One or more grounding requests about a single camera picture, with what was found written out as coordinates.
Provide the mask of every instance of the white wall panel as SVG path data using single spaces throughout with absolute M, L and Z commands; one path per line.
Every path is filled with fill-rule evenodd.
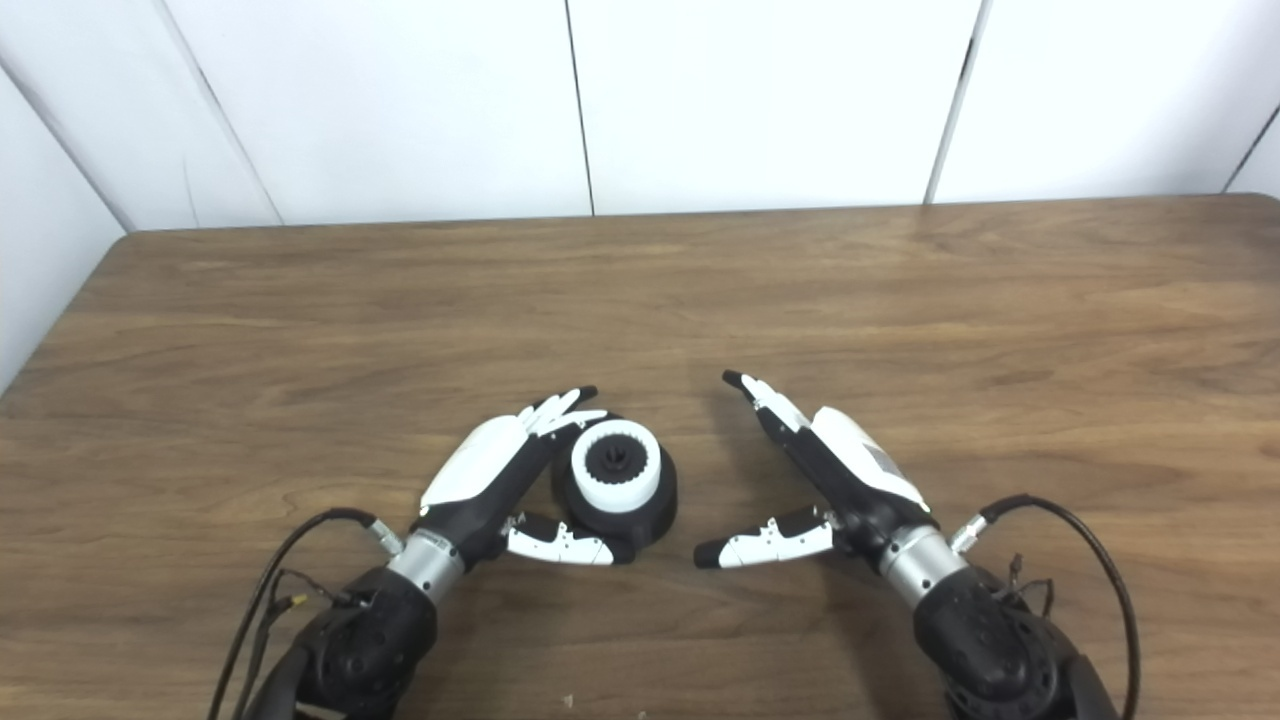
M 278 222 L 163 4 L 0 0 L 0 58 L 125 222 Z
M 1277 99 L 1274 0 L 995 0 L 936 199 L 1220 192 Z
M 120 233 L 0 73 L 0 392 Z
M 561 0 L 170 0 L 288 223 L 589 214 Z
M 1240 174 L 1231 181 L 1231 192 L 1261 192 L 1280 199 L 1280 122 L 1272 122 Z
M 603 214 L 920 202 L 977 0 L 571 0 Z

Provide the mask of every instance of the robotic hand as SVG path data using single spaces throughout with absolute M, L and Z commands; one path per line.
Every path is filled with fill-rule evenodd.
M 948 543 L 920 492 L 847 415 L 823 407 L 810 420 L 783 395 L 750 375 L 724 382 L 751 401 L 765 434 L 781 445 L 831 505 L 771 518 L 763 527 L 698 546 L 699 568 L 735 568 L 838 550 L 864 557 L 913 611 L 915 641 L 942 674 L 956 720 L 1116 720 L 1120 717 L 1088 657 L 1053 625 L 1048 602 L 1033 614 L 1016 585 L 963 556 L 1005 510 L 1038 505 L 1085 536 L 1111 575 L 1125 610 L 1129 700 L 1137 703 L 1137 629 L 1132 605 L 1097 538 L 1064 509 L 1029 496 L 988 506 Z
M 625 544 L 571 532 L 564 523 L 548 518 L 512 516 L 556 452 L 605 418 L 604 410 L 575 410 L 594 396 L 594 387 L 571 389 L 536 407 L 525 407 L 518 415 L 503 415 L 477 427 L 426 488 L 421 515 L 403 544 L 371 515 L 349 511 L 355 516 L 348 519 L 361 520 L 393 553 L 390 561 L 333 593 L 333 606 L 298 633 L 247 712 L 242 714 L 243 700 L 237 706 L 234 720 L 292 720 L 305 716 L 298 703 L 351 720 L 390 717 L 417 662 L 435 644 L 436 606 L 458 578 L 504 550 L 549 562 L 630 561 L 632 551 Z M 264 579 L 271 571 L 269 566 Z M 261 587 L 255 601 L 261 597 Z M 269 607 L 264 620 L 271 612 Z M 243 639 L 251 620 L 248 615 L 237 641 Z M 260 625 L 264 646 L 265 626 L 269 623 Z M 233 643 L 232 662 L 238 644 Z M 260 653 L 255 655 L 260 661 Z M 253 674 L 251 660 L 246 683 L 250 688 Z M 229 667 L 224 676 L 229 676 Z M 224 688 L 225 679 L 210 717 L 216 717 Z

